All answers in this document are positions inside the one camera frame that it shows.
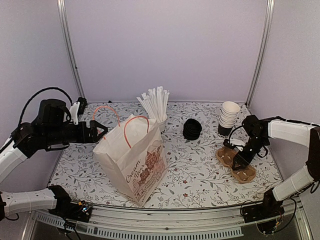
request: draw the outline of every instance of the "bag handle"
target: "bag handle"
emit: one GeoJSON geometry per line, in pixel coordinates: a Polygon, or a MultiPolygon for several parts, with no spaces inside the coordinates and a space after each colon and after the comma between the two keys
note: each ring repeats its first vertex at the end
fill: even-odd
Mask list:
{"type": "Polygon", "coordinates": [[[102,108],[110,109],[110,110],[112,110],[112,111],[115,113],[115,115],[116,115],[116,117],[117,117],[117,119],[118,119],[118,126],[120,127],[120,118],[119,118],[119,115],[118,115],[118,113],[116,112],[116,110],[114,110],[114,109],[113,109],[112,107],[110,107],[110,106],[99,106],[99,107],[97,107],[97,108],[94,110],[94,112],[93,112],[92,120],[95,120],[95,114],[96,114],[96,112],[97,112],[99,109],[102,109],[102,108]]]}
{"type": "Polygon", "coordinates": [[[131,118],[129,121],[127,121],[126,124],[125,124],[125,126],[124,126],[123,133],[124,133],[124,139],[125,139],[126,143],[128,144],[129,148],[132,148],[132,147],[131,147],[131,145],[130,145],[130,143],[129,143],[129,141],[128,141],[128,138],[127,138],[126,128],[127,128],[128,123],[130,123],[133,119],[138,119],[138,118],[143,118],[143,119],[145,119],[145,120],[147,121],[147,123],[148,123],[148,128],[147,128],[147,130],[146,130],[146,133],[149,132],[149,125],[150,125],[150,124],[149,124],[149,119],[148,119],[146,116],[135,116],[135,117],[131,118]]]}

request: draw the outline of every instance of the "table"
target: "table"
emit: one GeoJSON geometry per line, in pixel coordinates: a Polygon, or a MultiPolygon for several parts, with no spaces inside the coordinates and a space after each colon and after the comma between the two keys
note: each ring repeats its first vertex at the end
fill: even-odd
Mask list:
{"type": "MultiPolygon", "coordinates": [[[[101,105],[114,108],[121,121],[131,114],[147,116],[138,102],[91,103],[81,121],[89,122],[95,109],[101,105]]],[[[166,130],[162,135],[168,171],[144,208],[201,209],[239,205],[244,201],[256,202],[263,198],[266,190],[282,181],[270,153],[252,161],[256,177],[245,184],[238,183],[230,169],[217,160],[215,152],[223,146],[224,141],[217,132],[221,106],[221,103],[209,102],[168,104],[166,130]],[[186,140],[182,135],[183,124],[190,118],[197,119],[202,125],[201,135],[195,141],[186,140]]],[[[240,104],[240,107],[236,126],[250,115],[244,104],[240,104]]],[[[110,110],[101,109],[95,119],[110,129],[116,126],[116,116],[110,110]]],[[[242,128],[232,137],[244,142],[248,139],[242,128]]],[[[75,201],[138,208],[113,187],[100,164],[93,158],[95,146],[96,143],[70,144],[58,162],[49,185],[62,186],[75,201]]]]}

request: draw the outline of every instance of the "vent grille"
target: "vent grille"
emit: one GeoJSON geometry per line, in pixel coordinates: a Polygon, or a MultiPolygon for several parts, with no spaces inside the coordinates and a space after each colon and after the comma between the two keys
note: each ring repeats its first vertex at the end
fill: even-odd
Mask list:
{"type": "MultiPolygon", "coordinates": [[[[42,223],[64,228],[65,221],[56,216],[37,212],[36,219],[42,223]]],[[[241,227],[229,228],[226,230],[207,231],[202,233],[145,233],[145,232],[130,232],[106,229],[104,227],[88,226],[86,231],[77,229],[79,233],[99,236],[101,238],[112,240],[222,240],[231,239],[243,236],[241,227]]]]}

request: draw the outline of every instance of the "white wall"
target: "white wall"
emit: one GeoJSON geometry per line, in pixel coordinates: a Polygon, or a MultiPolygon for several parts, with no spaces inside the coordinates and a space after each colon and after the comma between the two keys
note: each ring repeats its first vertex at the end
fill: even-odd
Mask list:
{"type": "Polygon", "coordinates": [[[67,0],[86,97],[136,101],[163,85],[171,101],[245,102],[266,7],[266,0],[67,0]]]}
{"type": "MultiPolygon", "coordinates": [[[[272,27],[251,110],[320,123],[320,1],[275,1],[272,27]]],[[[308,159],[302,146],[271,140],[285,178],[308,159]]],[[[301,196],[314,239],[320,239],[320,190],[301,196]]]]}
{"type": "MultiPolygon", "coordinates": [[[[0,7],[0,144],[17,127],[28,98],[41,88],[56,86],[77,99],[68,62],[56,0],[7,0],[0,7]]],[[[59,92],[42,93],[28,107],[24,121],[38,114],[41,99],[66,100],[59,92]]],[[[1,191],[19,192],[45,188],[57,152],[40,151],[18,166],[0,185],[1,191]]],[[[0,222],[0,239],[21,237],[21,221],[0,222]]]]}

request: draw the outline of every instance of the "stack of black lids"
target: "stack of black lids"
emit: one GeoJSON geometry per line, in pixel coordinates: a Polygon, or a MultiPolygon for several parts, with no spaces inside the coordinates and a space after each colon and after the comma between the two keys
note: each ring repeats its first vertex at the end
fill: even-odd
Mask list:
{"type": "Polygon", "coordinates": [[[197,140],[202,131],[200,122],[195,119],[188,119],[183,125],[183,136],[185,139],[193,141],[197,140]]]}

